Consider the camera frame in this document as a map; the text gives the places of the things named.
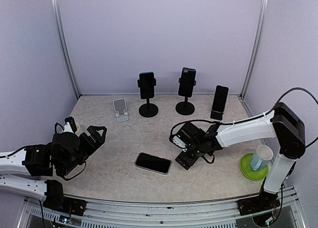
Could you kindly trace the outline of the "clear-case black phone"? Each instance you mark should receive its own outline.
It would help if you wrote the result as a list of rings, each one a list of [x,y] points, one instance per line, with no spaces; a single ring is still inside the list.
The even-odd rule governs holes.
[[[171,160],[141,152],[135,161],[135,166],[166,175],[170,170]]]

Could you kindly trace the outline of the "silver folding phone stand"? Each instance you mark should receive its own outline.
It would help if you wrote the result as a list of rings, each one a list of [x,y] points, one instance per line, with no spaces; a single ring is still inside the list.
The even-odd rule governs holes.
[[[127,111],[126,100],[124,98],[115,99],[113,101],[116,121],[118,123],[127,122],[129,120],[129,114]]]

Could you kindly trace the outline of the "black round-base phone stand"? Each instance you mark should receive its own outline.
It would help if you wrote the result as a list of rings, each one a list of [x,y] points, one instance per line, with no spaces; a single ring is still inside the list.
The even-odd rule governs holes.
[[[189,97],[184,97],[184,101],[177,103],[175,109],[181,115],[191,115],[195,111],[195,107],[188,101]]]

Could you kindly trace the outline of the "black folding phone stand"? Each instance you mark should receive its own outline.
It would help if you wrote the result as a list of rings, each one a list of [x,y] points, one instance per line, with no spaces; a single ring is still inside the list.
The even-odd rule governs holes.
[[[211,114],[210,114],[210,118],[211,119],[215,119],[215,120],[219,120],[219,121],[222,121],[223,119],[223,112],[218,112],[218,111],[211,111]]]

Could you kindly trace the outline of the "teal-edged black phone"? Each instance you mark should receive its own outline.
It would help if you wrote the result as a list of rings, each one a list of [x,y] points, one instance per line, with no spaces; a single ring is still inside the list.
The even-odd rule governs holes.
[[[138,87],[141,99],[154,98],[156,80],[153,72],[139,74]]]

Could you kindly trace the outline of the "blue-edged black phone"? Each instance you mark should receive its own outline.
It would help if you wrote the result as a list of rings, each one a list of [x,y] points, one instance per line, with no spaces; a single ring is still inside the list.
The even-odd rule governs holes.
[[[192,68],[182,68],[181,77],[179,78],[178,95],[183,97],[191,97],[193,88],[196,85],[196,70]]]

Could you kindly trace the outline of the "white-edged black phone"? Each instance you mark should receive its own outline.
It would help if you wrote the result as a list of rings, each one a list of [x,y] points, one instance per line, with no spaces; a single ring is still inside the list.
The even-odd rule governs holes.
[[[216,86],[214,99],[213,99],[213,105],[212,105],[212,111],[223,113],[228,97],[229,88],[225,86],[218,85]]]

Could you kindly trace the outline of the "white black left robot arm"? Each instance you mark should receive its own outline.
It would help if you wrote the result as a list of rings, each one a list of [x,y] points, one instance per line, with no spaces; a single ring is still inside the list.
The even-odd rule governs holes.
[[[67,122],[63,130],[53,135],[50,143],[30,145],[0,154],[0,187],[3,190],[43,200],[49,194],[49,180],[34,177],[56,175],[65,181],[76,167],[106,140],[105,126],[90,126],[87,133],[76,134],[77,127]]]

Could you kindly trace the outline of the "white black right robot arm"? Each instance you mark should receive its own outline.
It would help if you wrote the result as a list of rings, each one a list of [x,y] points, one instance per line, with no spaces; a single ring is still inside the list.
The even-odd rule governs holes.
[[[297,159],[306,151],[305,126],[303,121],[283,102],[273,109],[245,120],[232,123],[211,122],[207,131],[199,129],[193,121],[181,122],[176,134],[169,141],[182,149],[176,161],[189,169],[200,157],[235,144],[276,138],[280,145],[274,164],[263,183],[263,192],[254,199],[254,206],[265,210],[273,203],[285,178]]]

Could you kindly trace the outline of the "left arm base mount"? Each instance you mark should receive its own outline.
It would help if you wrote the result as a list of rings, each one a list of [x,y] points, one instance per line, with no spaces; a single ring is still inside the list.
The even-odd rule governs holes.
[[[43,206],[69,215],[83,216],[87,202],[66,196],[60,198],[46,197]]]

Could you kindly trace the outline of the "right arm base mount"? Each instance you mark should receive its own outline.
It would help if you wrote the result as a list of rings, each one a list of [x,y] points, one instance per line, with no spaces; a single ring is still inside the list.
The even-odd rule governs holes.
[[[280,206],[277,196],[261,197],[255,196],[237,201],[238,210],[241,216],[250,215],[258,212],[273,209]]]

